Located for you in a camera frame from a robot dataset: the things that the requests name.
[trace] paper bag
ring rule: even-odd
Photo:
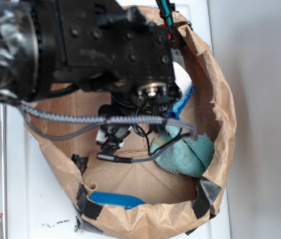
[[[158,9],[140,8],[150,20],[163,25]],[[186,70],[196,85],[196,92],[183,110],[181,119],[195,124],[198,134],[206,133],[214,140],[213,160],[201,178],[171,175],[155,165],[155,162],[144,166],[129,165],[128,168],[126,165],[113,163],[109,166],[108,162],[97,161],[94,154],[100,150],[95,144],[97,129],[64,141],[50,141],[34,134],[55,177],[82,213],[82,218],[107,236],[122,239],[167,239],[194,230],[219,212],[235,146],[236,116],[233,97],[209,46],[192,31],[186,18],[177,12],[173,15],[179,32],[174,47],[181,50]],[[69,96],[41,102],[37,109],[94,116],[103,104],[110,104],[110,94],[78,91]],[[32,120],[43,132],[53,135],[68,134],[82,127],[36,118]],[[146,150],[144,139],[132,133],[118,153],[141,156]],[[72,154],[90,157],[89,168],[83,176],[71,160]],[[117,175],[109,168],[116,170]],[[128,172],[135,177],[123,177]],[[139,182],[142,180],[141,175],[146,177],[143,178],[145,186]],[[110,192],[134,194],[145,198],[147,204],[130,210],[119,206],[98,205],[89,199],[96,187]]]

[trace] blue object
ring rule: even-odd
[[[167,133],[155,138],[151,145],[151,152],[177,136],[179,129],[166,126]],[[214,144],[209,137],[199,135],[198,138],[184,138],[168,148],[156,163],[163,169],[191,177],[201,177],[210,165],[214,154]]]
[[[144,201],[134,196],[104,192],[93,192],[90,195],[90,200],[103,206],[109,204],[122,206],[125,209],[132,209],[138,205],[146,204]]]
[[[182,98],[174,104],[172,111],[176,114],[176,117],[179,117],[181,111],[187,105],[194,92],[195,92],[195,85],[191,85],[191,87],[186,91],[186,93],[182,96]]]
[[[168,8],[166,0],[162,0],[161,2],[162,2],[162,6],[163,6],[163,8],[164,8],[164,10],[166,12],[166,15],[169,15],[170,11],[169,11],[169,8]],[[168,17],[167,22],[168,22],[169,26],[172,25],[171,17]]]

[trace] teal wire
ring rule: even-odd
[[[169,11],[166,0],[161,0],[161,2],[162,2],[163,8],[165,9],[166,15],[169,15],[170,11]],[[167,22],[168,22],[169,26],[172,25],[171,17],[168,17]]]

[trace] white surface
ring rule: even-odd
[[[120,1],[139,4],[139,1]],[[192,19],[193,28],[211,44],[206,0],[173,1],[177,9]],[[141,4],[155,5],[154,1]],[[7,191],[9,239],[104,239],[88,232],[74,232],[76,212],[45,162],[39,145],[23,127],[16,109],[7,110]],[[189,237],[176,239],[229,239],[230,228],[226,194],[220,214]]]
[[[209,0],[214,54],[235,97],[233,239],[281,239],[281,0]]]
[[[182,95],[184,96],[192,85],[192,79],[181,65],[179,65],[177,62],[173,62],[173,64],[176,78],[175,83],[180,88]]]

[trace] green towel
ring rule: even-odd
[[[167,126],[166,133],[155,138],[151,145],[151,152],[176,137],[179,129]],[[214,154],[214,144],[204,134],[197,138],[184,138],[168,148],[155,161],[163,169],[191,177],[201,177],[210,165]]]

